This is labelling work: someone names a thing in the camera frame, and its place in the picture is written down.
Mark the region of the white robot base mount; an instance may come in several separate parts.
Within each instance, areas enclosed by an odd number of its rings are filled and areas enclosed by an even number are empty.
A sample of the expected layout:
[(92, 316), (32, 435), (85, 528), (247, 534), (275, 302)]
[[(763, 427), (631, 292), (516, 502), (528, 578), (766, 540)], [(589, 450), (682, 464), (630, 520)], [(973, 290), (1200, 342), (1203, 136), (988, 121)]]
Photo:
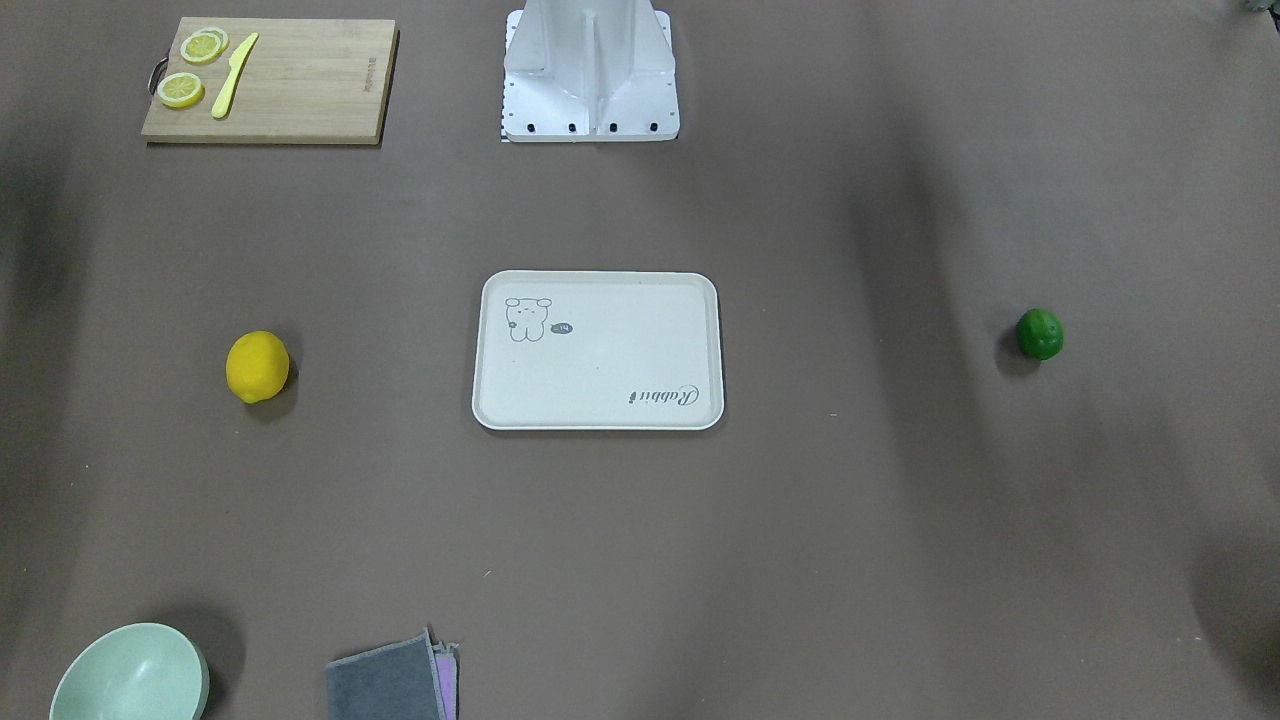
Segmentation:
[(504, 32), (502, 141), (678, 137), (672, 23), (652, 3), (527, 1)]

